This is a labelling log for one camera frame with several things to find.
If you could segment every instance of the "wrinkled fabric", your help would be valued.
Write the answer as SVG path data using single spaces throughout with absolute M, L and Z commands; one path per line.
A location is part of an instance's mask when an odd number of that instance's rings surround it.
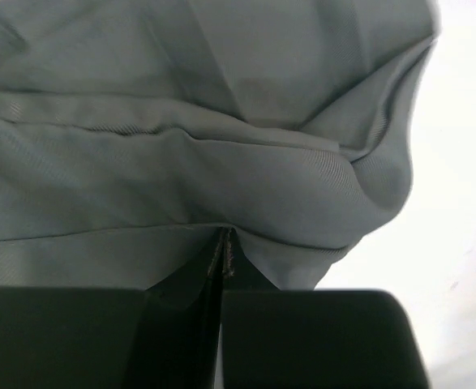
M 145 289 L 219 228 L 315 287 L 410 191 L 425 0 L 0 1 L 0 284 Z

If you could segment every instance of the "textured fabric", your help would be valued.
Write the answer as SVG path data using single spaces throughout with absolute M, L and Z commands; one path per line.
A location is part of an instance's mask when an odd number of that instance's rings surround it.
M 434 31 L 424 0 L 0 1 L 0 284 L 148 287 L 223 227 L 314 287 L 405 202 Z

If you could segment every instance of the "black object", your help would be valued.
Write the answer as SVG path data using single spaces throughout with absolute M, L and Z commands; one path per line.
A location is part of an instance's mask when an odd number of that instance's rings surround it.
M 427 388 L 383 292 L 282 292 L 221 232 L 147 291 L 0 288 L 0 388 Z

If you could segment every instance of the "white surface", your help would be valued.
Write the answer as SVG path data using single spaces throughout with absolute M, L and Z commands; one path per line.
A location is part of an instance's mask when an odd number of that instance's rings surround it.
M 409 202 L 319 286 L 393 293 L 434 388 L 476 389 L 476 0 L 440 0 L 440 9 L 411 126 Z

